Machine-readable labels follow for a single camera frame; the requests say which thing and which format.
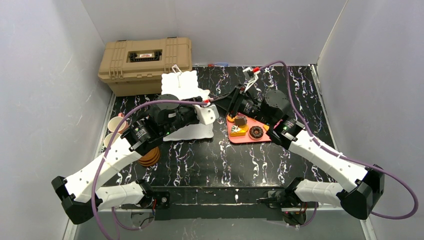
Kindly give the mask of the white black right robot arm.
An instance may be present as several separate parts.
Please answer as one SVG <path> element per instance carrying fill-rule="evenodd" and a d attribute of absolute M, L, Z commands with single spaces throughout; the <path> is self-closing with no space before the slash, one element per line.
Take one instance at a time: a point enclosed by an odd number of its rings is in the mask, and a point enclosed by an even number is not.
<path fill-rule="evenodd" d="M 267 125 L 271 142 L 297 154 L 331 176 L 333 183 L 296 179 L 285 192 L 299 202 L 319 202 L 343 208 L 351 216 L 366 220 L 384 192 L 385 177 L 377 165 L 362 166 L 310 135 L 306 126 L 288 114 L 292 106 L 280 90 L 268 90 L 262 101 L 242 85 L 211 100 L 225 115 L 242 114 Z"/>

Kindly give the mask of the white three-tier cake stand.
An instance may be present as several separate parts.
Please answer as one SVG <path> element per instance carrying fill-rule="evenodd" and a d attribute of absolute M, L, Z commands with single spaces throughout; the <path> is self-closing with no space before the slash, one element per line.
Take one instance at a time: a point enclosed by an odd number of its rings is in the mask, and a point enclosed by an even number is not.
<path fill-rule="evenodd" d="M 209 98 L 210 90 L 202 89 L 198 83 L 198 73 L 192 71 L 176 71 L 163 73 L 161 75 L 161 94 L 171 94 L 179 100 L 186 100 L 195 97 L 202 97 L 203 100 Z M 201 123 L 185 126 L 176 132 L 165 136 L 165 142 L 189 141 L 211 139 L 214 137 L 213 124 L 204 125 Z"/>

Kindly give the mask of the yellow cake slice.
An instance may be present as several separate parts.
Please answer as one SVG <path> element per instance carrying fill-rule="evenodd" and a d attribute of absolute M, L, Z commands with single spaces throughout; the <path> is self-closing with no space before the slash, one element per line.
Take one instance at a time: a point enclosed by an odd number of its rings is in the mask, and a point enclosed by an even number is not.
<path fill-rule="evenodd" d="M 243 128 L 240 128 L 237 125 L 232 125 L 231 129 L 230 129 L 230 133 L 229 136 L 230 137 L 242 137 L 246 135 L 246 130 L 244 130 Z"/>

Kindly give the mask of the pink serving tray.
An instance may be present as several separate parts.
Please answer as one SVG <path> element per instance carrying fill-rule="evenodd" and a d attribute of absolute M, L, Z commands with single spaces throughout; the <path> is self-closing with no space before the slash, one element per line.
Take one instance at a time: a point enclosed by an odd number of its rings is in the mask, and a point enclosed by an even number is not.
<path fill-rule="evenodd" d="M 238 114 L 236 117 L 226 117 L 226 125 L 228 131 L 228 139 L 233 144 L 261 143 L 270 142 L 270 138 L 266 135 L 269 126 Z"/>

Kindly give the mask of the tan plastic tool case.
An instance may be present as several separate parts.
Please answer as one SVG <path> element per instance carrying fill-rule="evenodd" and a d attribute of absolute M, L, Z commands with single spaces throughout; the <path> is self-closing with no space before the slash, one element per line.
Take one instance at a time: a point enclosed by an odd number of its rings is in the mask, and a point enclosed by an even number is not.
<path fill-rule="evenodd" d="M 159 94 L 162 74 L 171 73 L 174 65 L 192 70 L 188 37 L 120 40 L 105 45 L 98 77 L 117 97 Z"/>

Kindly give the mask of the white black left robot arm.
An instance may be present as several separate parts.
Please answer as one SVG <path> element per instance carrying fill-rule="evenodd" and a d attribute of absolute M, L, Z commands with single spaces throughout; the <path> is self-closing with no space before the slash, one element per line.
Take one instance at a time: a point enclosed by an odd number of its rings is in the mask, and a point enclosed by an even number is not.
<path fill-rule="evenodd" d="M 98 218 L 98 211 L 132 204 L 148 207 L 157 194 L 145 180 L 105 187 L 104 183 L 129 164 L 138 161 L 163 143 L 163 138 L 177 130 L 202 123 L 208 103 L 201 97 L 179 100 L 174 95 L 160 95 L 128 112 L 148 108 L 123 135 L 109 143 L 105 152 L 76 173 L 57 176 L 51 185 L 71 222 L 79 225 Z"/>

